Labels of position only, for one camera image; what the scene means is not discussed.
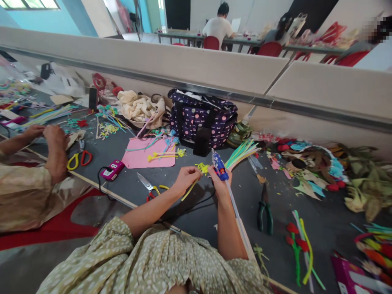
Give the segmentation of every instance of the table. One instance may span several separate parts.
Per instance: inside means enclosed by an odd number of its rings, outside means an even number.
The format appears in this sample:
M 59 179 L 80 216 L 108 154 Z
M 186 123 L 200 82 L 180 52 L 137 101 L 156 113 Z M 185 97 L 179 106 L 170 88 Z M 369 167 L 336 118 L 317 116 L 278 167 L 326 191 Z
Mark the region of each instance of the table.
M 176 29 L 166 29 L 158 33 L 158 38 L 160 43 L 161 43 L 161 38 L 170 38 L 170 44 L 173 44 L 172 42 L 173 38 L 186 39 L 188 40 L 188 46 L 190 45 L 191 40 L 194 41 L 194 46 L 197 41 L 204 40 L 204 36 L 202 35 L 198 36 L 197 31 L 185 31 L 185 30 L 176 30 Z M 223 43 L 225 44 L 238 44 L 239 45 L 238 53 L 242 51 L 244 45 L 254 47 L 259 45 L 260 42 L 261 40 L 258 40 L 257 37 L 254 36 L 251 37 L 250 40 L 248 40 L 248 37 L 243 37 L 243 36 L 235 36 L 233 39 L 225 38 L 223 40 Z M 290 44 L 284 46 L 283 49 L 285 50 L 283 57 L 286 56 L 288 51 L 293 51 L 292 55 L 290 56 L 290 61 L 292 61 L 295 58 L 297 52 L 309 52 L 309 53 L 339 56 L 345 51 L 345 49 L 339 49 L 339 48 L 309 47 L 309 46 L 290 45 Z
M 33 91 L 32 95 L 37 95 L 38 101 L 50 104 L 49 95 L 42 92 Z M 22 110 L 21 115 L 28 115 L 32 110 Z M 84 112 L 74 114 L 71 118 L 84 116 Z M 52 123 L 64 121 L 59 118 Z M 98 187 L 98 170 L 109 165 L 115 159 L 121 159 L 128 139 L 133 137 L 129 132 L 118 131 L 109 138 L 95 140 L 96 118 L 88 116 L 87 132 L 85 136 L 86 150 L 92 153 L 93 159 L 88 166 L 79 166 L 71 173 L 91 185 Z M 136 173 L 142 174 L 153 185 L 172 186 L 176 180 L 178 171 L 182 166 L 199 164 L 211 164 L 211 156 L 206 158 L 194 156 L 192 149 L 187 149 L 187 156 L 176 160 L 173 167 L 153 168 L 153 169 L 124 169 L 114 182 L 105 185 L 104 191 L 109 195 L 123 202 L 130 207 L 142 205 L 146 201 L 147 189 L 139 181 Z M 46 143 L 33 144 L 29 147 L 31 151 L 39 154 L 43 158 L 48 155 Z M 71 147 L 69 158 L 76 152 L 77 145 Z M 226 161 L 232 154 L 233 149 L 224 147 L 218 150 L 221 158 Z M 365 222 L 363 213 L 355 214 L 344 206 L 343 193 L 326 192 L 323 201 L 314 200 L 308 196 L 295 195 L 297 190 L 292 186 L 297 186 L 296 180 L 289 181 L 282 171 L 275 171 L 270 163 L 262 154 L 259 158 L 263 165 L 263 170 L 258 170 L 259 174 L 268 180 L 269 201 L 274 217 L 274 234 L 268 236 L 265 232 L 257 230 L 256 215 L 258 202 L 261 199 L 261 186 L 256 178 L 250 163 L 247 160 L 241 162 L 233 170 L 232 191 L 236 199 L 239 214 L 249 236 L 250 243 L 257 243 L 262 247 L 264 254 L 270 259 L 265 264 L 270 277 L 278 283 L 292 289 L 294 292 L 307 294 L 310 293 L 308 286 L 298 287 L 295 283 L 295 263 L 294 253 L 290 246 L 285 243 L 287 235 L 286 225 L 294 222 L 292 210 L 296 209 L 299 216 L 304 219 L 307 234 L 314 251 L 314 268 L 320 279 L 327 288 L 327 293 L 338 293 L 338 287 L 334 278 L 334 271 L 330 262 L 330 255 L 333 250 L 337 250 L 349 260 L 355 261 L 354 257 L 359 255 L 359 251 L 353 242 L 354 237 L 359 235 L 350 223 L 361 226 Z M 206 199 L 214 192 L 211 180 L 203 177 L 194 187 L 192 192 L 184 202 L 178 201 L 162 217 L 166 219 L 182 212 L 185 208 L 191 207 L 194 203 Z M 208 207 L 200 208 L 189 214 L 169 220 L 175 226 L 175 230 L 185 231 L 193 236 L 204 238 L 214 247 L 217 247 L 217 234 L 214 227 L 218 223 L 216 198 L 213 197 L 202 206 L 213 204 Z M 380 225 L 391 224 L 391 217 L 380 214 L 377 218 Z M 301 258 L 302 277 L 305 274 L 305 264 Z M 325 293 L 318 285 L 315 285 L 315 293 Z

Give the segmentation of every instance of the red chair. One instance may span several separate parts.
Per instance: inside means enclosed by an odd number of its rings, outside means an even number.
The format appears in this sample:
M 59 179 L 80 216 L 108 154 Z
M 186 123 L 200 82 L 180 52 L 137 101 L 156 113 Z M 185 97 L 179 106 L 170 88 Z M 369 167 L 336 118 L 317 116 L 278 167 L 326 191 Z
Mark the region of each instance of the red chair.
M 280 45 L 278 42 L 268 42 L 260 47 L 260 50 L 257 52 L 257 55 L 279 57 L 281 52 L 282 45 Z
M 208 36 L 204 38 L 204 49 L 219 50 L 219 40 L 216 37 Z
M 311 53 L 297 52 L 297 54 L 295 55 L 294 60 L 298 60 L 298 59 L 300 59 L 301 57 L 303 57 L 303 58 L 302 58 L 302 61 L 308 61 L 309 58 L 310 58 L 310 54 L 311 54 Z
M 91 190 L 38 229 L 0 235 L 0 251 L 19 246 L 95 236 L 99 228 L 72 223 L 71 215 L 76 206 L 85 198 L 97 195 L 102 194 L 97 189 Z
M 353 67 L 358 63 L 358 61 L 364 58 L 368 53 L 369 51 L 359 51 L 359 52 L 352 53 L 349 56 L 343 58 L 341 61 L 339 61 L 337 65 Z

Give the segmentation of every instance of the blue glue gun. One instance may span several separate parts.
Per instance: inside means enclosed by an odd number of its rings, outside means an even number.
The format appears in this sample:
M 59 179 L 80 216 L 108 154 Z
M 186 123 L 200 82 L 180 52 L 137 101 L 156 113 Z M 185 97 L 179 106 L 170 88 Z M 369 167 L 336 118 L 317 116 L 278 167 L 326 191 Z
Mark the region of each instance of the blue glue gun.
M 219 154 L 216 153 L 214 151 L 214 149 L 212 149 L 212 163 L 214 165 L 215 172 L 218 175 L 218 177 L 220 178 L 220 180 L 221 181 L 228 180 L 229 175 L 226 172 L 225 165 L 223 164 L 223 161 L 222 161 L 221 157 L 219 156 Z

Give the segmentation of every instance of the yellow-handled scissors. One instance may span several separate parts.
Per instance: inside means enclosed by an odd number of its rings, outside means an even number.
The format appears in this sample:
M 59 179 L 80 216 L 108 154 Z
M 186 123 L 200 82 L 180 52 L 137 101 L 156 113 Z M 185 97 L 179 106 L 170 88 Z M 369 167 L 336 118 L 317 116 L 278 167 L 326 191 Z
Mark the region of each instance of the yellow-handled scissors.
M 159 192 L 159 190 L 158 190 L 158 188 L 156 187 L 156 186 L 153 186 L 149 181 L 147 181 L 146 180 L 146 178 L 145 177 L 143 177 L 140 173 L 137 173 L 138 174 L 138 177 L 139 177 L 139 180 L 143 183 L 143 185 L 144 186 L 146 186 L 146 188 L 148 189 L 148 196 L 147 196 L 147 202 L 149 202 L 150 201 L 150 197 L 152 198 L 152 199 L 154 199 L 155 198 L 155 196 L 152 194 L 152 190 L 155 190 L 157 193 L 158 193 L 158 195 L 160 195 L 160 192 Z M 159 187 L 160 188 L 162 188 L 162 189 L 166 189 L 166 190 L 169 190 L 169 187 L 166 187 L 166 186 L 164 186 L 164 185 L 159 185 Z

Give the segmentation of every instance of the polka dot bag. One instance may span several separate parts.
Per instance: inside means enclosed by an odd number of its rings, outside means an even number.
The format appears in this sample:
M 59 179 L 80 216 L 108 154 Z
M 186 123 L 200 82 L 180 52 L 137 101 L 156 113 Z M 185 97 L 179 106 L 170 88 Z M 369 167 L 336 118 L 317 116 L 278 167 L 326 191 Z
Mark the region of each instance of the polka dot bag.
M 237 122 L 237 106 L 214 96 L 172 89 L 167 95 L 173 100 L 170 129 L 180 140 L 194 143 L 199 127 L 211 129 L 209 144 L 219 149 Z

